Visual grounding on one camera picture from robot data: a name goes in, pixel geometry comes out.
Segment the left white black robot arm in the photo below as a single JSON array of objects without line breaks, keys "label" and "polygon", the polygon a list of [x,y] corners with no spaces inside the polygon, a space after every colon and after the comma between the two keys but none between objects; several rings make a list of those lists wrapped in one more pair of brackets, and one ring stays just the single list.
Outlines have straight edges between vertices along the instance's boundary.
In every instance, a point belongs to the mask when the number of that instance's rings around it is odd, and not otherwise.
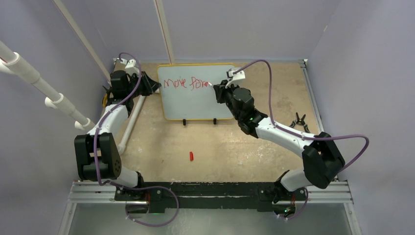
[{"label": "left white black robot arm", "polygon": [[127,188],[133,200],[146,194],[142,175],[123,166],[114,135],[121,129],[134,108],[134,98],[153,94],[161,87],[145,71],[116,70],[110,74],[111,86],[106,89],[105,113],[98,124],[74,139],[79,178],[116,184]]}]

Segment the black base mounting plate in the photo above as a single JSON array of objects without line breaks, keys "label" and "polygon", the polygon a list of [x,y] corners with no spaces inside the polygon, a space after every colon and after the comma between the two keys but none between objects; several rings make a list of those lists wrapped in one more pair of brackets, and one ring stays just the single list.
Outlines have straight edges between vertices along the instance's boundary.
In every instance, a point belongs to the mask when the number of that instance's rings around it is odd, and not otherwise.
[{"label": "black base mounting plate", "polygon": [[275,182],[146,182],[145,190],[116,188],[115,201],[142,204],[149,213],[165,209],[251,209],[294,213],[305,190],[285,190]]}]

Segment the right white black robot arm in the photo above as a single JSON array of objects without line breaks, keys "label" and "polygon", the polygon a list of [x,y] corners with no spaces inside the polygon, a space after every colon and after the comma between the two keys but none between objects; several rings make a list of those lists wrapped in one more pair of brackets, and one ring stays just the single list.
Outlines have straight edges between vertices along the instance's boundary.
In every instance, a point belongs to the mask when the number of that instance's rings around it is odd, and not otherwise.
[{"label": "right white black robot arm", "polygon": [[276,201],[287,199],[297,189],[307,186],[327,188],[346,165],[329,134],[314,135],[273,122],[255,108],[248,89],[234,85],[226,87],[226,81],[212,87],[216,101],[228,107],[242,132],[276,143],[302,159],[301,168],[284,172],[274,183]]}]

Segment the black handled pliers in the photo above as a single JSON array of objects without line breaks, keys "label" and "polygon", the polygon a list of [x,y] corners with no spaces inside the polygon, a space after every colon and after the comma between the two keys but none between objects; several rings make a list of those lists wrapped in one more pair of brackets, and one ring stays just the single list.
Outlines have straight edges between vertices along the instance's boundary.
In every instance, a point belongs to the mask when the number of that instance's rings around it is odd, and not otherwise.
[{"label": "black handled pliers", "polygon": [[305,123],[305,117],[306,114],[304,114],[302,117],[299,116],[298,112],[296,112],[296,118],[291,122],[290,128],[294,128],[296,125],[302,126],[304,131],[306,133],[310,133],[310,130],[308,128],[308,124]]}]

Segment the yellow framed whiteboard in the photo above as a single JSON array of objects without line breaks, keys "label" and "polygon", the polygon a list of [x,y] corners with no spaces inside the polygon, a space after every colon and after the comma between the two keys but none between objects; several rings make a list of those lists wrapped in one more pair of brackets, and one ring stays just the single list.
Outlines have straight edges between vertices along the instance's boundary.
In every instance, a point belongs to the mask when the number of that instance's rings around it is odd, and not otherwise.
[{"label": "yellow framed whiteboard", "polygon": [[166,120],[232,119],[225,104],[218,104],[213,87],[227,79],[232,63],[178,64],[157,67],[163,114]]}]

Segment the white PVC pipe frame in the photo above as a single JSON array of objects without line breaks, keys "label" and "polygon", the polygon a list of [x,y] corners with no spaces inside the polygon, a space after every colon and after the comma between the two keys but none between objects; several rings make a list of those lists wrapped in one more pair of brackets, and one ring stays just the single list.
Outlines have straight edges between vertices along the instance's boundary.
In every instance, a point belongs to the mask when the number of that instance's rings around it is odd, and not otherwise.
[{"label": "white PVC pipe frame", "polygon": [[[104,71],[125,51],[142,63],[166,53],[152,0],[65,0],[103,65],[99,66],[52,0],[3,0],[0,39],[41,77],[97,120]],[[43,157],[73,150],[74,120],[44,105],[45,96],[18,76],[0,75],[0,156]]]}]

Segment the yellow handled pliers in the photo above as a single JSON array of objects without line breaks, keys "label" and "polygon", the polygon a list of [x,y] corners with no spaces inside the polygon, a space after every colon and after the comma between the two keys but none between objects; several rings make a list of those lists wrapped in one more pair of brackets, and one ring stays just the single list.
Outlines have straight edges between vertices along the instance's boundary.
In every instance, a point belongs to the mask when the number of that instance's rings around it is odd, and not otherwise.
[{"label": "yellow handled pliers", "polygon": [[108,98],[110,98],[111,96],[112,87],[111,86],[109,86],[108,88],[105,86],[102,86],[102,87],[105,90],[105,95],[102,99],[102,107],[105,107],[107,105]]}]

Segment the aluminium extrusion rail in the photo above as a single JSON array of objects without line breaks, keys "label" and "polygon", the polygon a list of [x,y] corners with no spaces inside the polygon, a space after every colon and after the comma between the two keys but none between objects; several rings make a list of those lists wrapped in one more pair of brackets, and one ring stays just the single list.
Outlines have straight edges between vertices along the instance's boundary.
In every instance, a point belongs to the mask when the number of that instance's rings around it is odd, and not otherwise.
[{"label": "aluminium extrusion rail", "polygon": [[[144,182],[142,175],[126,168],[120,158],[112,131],[127,118],[123,103],[110,105],[97,124],[85,135],[74,139],[78,174],[81,180],[110,184],[116,188],[114,199],[128,204],[146,202],[152,212],[166,208],[253,209],[269,211],[273,206],[296,201],[304,203],[351,203],[350,192],[334,182],[346,163],[335,138],[317,135],[282,125],[258,111],[248,89],[241,88],[243,68],[230,68],[219,84],[207,82],[216,102],[225,104],[249,136],[273,142],[299,156],[303,167],[285,171],[275,182]],[[101,123],[109,123],[109,128]]]}]

